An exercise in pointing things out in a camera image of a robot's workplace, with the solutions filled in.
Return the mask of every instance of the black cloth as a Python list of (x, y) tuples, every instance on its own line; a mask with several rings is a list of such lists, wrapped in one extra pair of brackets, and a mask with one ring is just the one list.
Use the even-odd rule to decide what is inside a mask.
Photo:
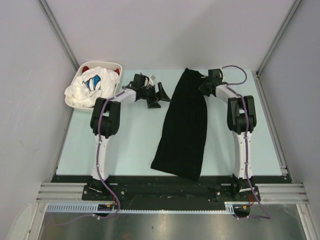
[(188, 68), (182, 74), (164, 119), (152, 169), (195, 181), (200, 177), (208, 112), (198, 88), (205, 79), (198, 71)]

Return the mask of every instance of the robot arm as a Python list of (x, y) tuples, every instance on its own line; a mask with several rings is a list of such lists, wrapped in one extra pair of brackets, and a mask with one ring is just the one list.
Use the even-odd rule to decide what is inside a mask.
[[(109, 141), (119, 130), (121, 109), (139, 99), (145, 99), (148, 108), (161, 108), (158, 103), (159, 101), (171, 101), (164, 91), (161, 82), (159, 82), (157, 86), (158, 92), (156, 92), (152, 77), (136, 74), (133, 81), (123, 87), (124, 89), (120, 93), (108, 99), (99, 97), (95, 101), (90, 127), (93, 129), (95, 135), (96, 152), (99, 154), (98, 159), (100, 159), (100, 161), (99, 163), (94, 162), (91, 176), (94, 180), (97, 180), (98, 184), (95, 186), (96, 181), (91, 181), (91, 188), (99, 190), (98, 188), (101, 186), (99, 184), (100, 177), (97, 172), (97, 164), (99, 164), (99, 172), (103, 180), (106, 180), (110, 175), (110, 168), (107, 166), (109, 163), (108, 154), (110, 152)], [(108, 116), (102, 116), (99, 126), (101, 112), (108, 112)], [(100, 129), (101, 138), (98, 134), (98, 128)]]
[(239, 94), (228, 87), (227, 82), (223, 82), (223, 73), (221, 69), (212, 69), (208, 71), (208, 78), (199, 87), (203, 95), (222, 99), (227, 104), (227, 126), (232, 131), (235, 146), (235, 167), (233, 171), (234, 192), (240, 193), (250, 191), (247, 177), (252, 185), (253, 171), (251, 166), (251, 137), (254, 127), (257, 124), (255, 102), (252, 96), (244, 96), (247, 109), (249, 130), (247, 132), (248, 156), (246, 162), (246, 143), (245, 132), (247, 121), (244, 114), (244, 106)]

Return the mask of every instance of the blue print on shirt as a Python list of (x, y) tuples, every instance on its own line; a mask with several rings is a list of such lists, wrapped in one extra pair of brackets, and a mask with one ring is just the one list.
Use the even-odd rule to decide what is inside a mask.
[(98, 75), (95, 75), (94, 77), (89, 78), (89, 80), (85, 81), (84, 84), (90, 91), (99, 90), (99, 87), (96, 89), (97, 84), (100, 82), (101, 78)]

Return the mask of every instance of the white basket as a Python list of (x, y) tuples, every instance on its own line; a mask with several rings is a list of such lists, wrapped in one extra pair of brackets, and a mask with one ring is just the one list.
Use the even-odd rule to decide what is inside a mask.
[[(88, 61), (88, 62), (85, 62), (84, 64), (82, 64), (78, 71), (76, 72), (73, 80), (72, 80), (72, 83), (76, 80), (77, 77), (81, 76), (82, 74), (82, 69), (84, 68), (84, 66), (87, 66), (89, 69), (93, 69), (93, 68), (96, 68), (96, 67), (102, 67), (102, 68), (105, 68), (107, 70), (116, 70), (116, 69), (120, 69), (120, 75), (119, 75), (119, 79), (121, 79), (121, 75), (122, 75), (122, 66), (120, 64), (117, 64), (117, 63), (113, 63), (113, 62), (107, 62), (107, 61)], [(117, 92), (117, 88), (118, 88), (118, 84), (115, 85), (115, 88), (114, 88), (114, 92), (113, 94), (115, 95), (116, 92)], [(74, 106), (72, 105), (71, 101), (70, 101), (70, 98), (68, 96), (65, 96), (65, 103), (69, 106), (69, 107), (72, 107), (74, 109), (77, 109), (79, 111), (82, 111), (82, 112), (87, 112), (87, 113), (92, 113), (94, 108), (93, 107), (80, 107), (80, 106)]]

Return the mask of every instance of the black clamp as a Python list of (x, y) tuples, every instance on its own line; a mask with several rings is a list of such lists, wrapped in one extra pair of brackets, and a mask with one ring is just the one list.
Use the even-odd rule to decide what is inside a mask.
[[(249, 181), (251, 182), (251, 185), (254, 187), (255, 186), (255, 177), (252, 176)], [(241, 192), (241, 190), (244, 189), (249, 189), (251, 191), (250, 185), (248, 183), (247, 179), (243, 178), (237, 178), (234, 174), (232, 174), (232, 183), (231, 183), (231, 189), (233, 194), (238, 194)]]
[(156, 92), (155, 86), (145, 86), (146, 81), (149, 81), (148, 76), (135, 74), (133, 81), (131, 81), (125, 88), (132, 89), (136, 92), (136, 101), (139, 99), (145, 99), (148, 109), (161, 108), (161, 105), (158, 103), (159, 101), (171, 102), (161, 82), (158, 82), (159, 91)]
[[(105, 98), (98, 97), (94, 104), (90, 127), (95, 135), (98, 134), (99, 118), (106, 100)], [(105, 113), (107, 111), (109, 111), (109, 116), (102, 116), (100, 126), (100, 133), (102, 136), (105, 136), (106, 139), (115, 135), (119, 130), (121, 103), (118, 101), (109, 101), (103, 112)]]
[(206, 80), (201, 84), (199, 87), (200, 92), (205, 95), (210, 97), (212, 94), (213, 96), (216, 95), (216, 87), (220, 85), (227, 85), (227, 82), (222, 82), (223, 80), (223, 73), (221, 69), (210, 69), (208, 70), (208, 77)]
[[(246, 112), (249, 120), (249, 132), (252, 133), (254, 127), (257, 125), (255, 100), (251, 95), (244, 96), (244, 102), (246, 106)], [(247, 120), (245, 113), (240, 113), (240, 109), (244, 109), (242, 99), (240, 97), (228, 98), (227, 109), (227, 125), (230, 131), (234, 131), (237, 134), (241, 134), (246, 131)]]

